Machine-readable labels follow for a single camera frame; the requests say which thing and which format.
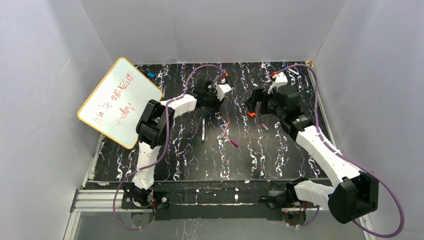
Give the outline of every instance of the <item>pen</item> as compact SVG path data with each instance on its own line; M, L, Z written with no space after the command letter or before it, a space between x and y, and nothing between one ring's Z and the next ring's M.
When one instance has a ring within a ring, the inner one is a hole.
M230 120L228 120L228 122L226 123L224 131L222 132L222 135L221 135L221 139L224 139L225 133L227 132L229 125L230 125Z
M290 71L290 72L296 74L297 76L299 76L299 73L297 71L291 69L291 68L287 69L287 71Z
M203 118L203 127L201 128L201 142L205 142L205 119Z

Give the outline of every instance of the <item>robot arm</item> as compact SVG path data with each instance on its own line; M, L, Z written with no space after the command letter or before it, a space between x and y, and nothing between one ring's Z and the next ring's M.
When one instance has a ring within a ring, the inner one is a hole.
M209 80L199 79L192 94L186 94L183 98L168 105L170 124L172 125L176 117L202 107L206 107L210 112L219 111L225 96L232 90L230 86L232 83L227 74L225 79L228 83L221 82L217 87L214 87ZM165 144L166 103L167 101L150 100L137 124L139 145L137 169L156 162L159 150ZM142 206L148 206L151 203L150 187L154 183L154 171L155 166L148 167L137 172L132 179L133 186L129 189L130 194Z
M284 194L278 197L261 197L263 202L291 204L307 201L329 209L342 224L374 212L378 207L378 181L369 174L344 161L325 143L336 149L318 132L311 118L301 112L300 94L296 88L284 86L283 73L273 76L276 81L268 89L255 89L246 101L248 115L255 116L255 108L261 102L261 114L273 114L280 120L282 129L300 146L305 148L325 171L332 186L314 183L307 178L296 179L286 185Z

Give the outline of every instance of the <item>black table surface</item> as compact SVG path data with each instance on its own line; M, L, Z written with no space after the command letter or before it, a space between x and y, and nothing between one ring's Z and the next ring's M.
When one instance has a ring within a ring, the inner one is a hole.
M171 141L165 159L155 167L155 181L246 181L326 178L320 166L306 150L295 143L281 129L275 116L247 115L245 101L252 90L269 87L270 75L295 62L244 62L214 63L229 73L234 88L221 105L220 112L209 113L198 109L177 117L172 125ZM163 100L180 95L185 81L196 64L136 65L137 68L157 74L153 82L163 91ZM314 88L306 68L295 68L299 75L286 72L288 85L298 88L302 111L314 120ZM215 80L218 71L207 67L194 75ZM328 131L318 110L320 127L328 137ZM202 119L205 119L205 141L202 143ZM220 139L227 121L228 134ZM267 125L265 131L261 124ZM239 146L234 147L230 140ZM96 182L119 182L123 176L136 169L138 144L128 150L107 137L103 137L95 166Z

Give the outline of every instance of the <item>white wall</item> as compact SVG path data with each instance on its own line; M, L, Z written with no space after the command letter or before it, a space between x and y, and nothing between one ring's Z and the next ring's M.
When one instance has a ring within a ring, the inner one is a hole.
M62 239L98 137L77 110L112 61L78 0L2 0L0 32L0 239Z
M336 143L394 188L406 214L402 240L424 234L423 12L419 0L348 0L315 60ZM370 216L377 232L397 228L386 190Z
M112 59L305 61L345 0L81 0Z

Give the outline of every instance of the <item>blue marker cap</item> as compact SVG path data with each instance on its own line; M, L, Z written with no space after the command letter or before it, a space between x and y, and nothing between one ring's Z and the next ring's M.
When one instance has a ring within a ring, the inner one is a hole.
M154 73L149 72L147 73L147 77L150 79L155 79L156 75Z

